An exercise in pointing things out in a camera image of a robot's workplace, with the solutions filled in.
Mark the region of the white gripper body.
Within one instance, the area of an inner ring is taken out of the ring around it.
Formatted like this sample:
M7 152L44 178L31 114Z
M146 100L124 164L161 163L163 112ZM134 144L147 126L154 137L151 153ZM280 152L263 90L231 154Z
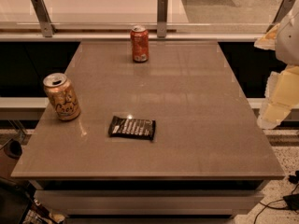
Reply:
M299 64L299 7L293 7L278 27L276 57L286 64Z

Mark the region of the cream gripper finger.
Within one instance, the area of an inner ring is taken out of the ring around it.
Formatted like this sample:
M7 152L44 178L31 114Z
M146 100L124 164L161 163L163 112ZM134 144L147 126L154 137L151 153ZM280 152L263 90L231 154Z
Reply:
M276 24L274 27L272 27L261 38L258 38L254 43L254 47L258 49L275 50L276 40L278 35L278 27L279 27L279 23Z
M257 124L261 129L274 129L299 104L299 66L288 65L280 73L272 72L264 96Z

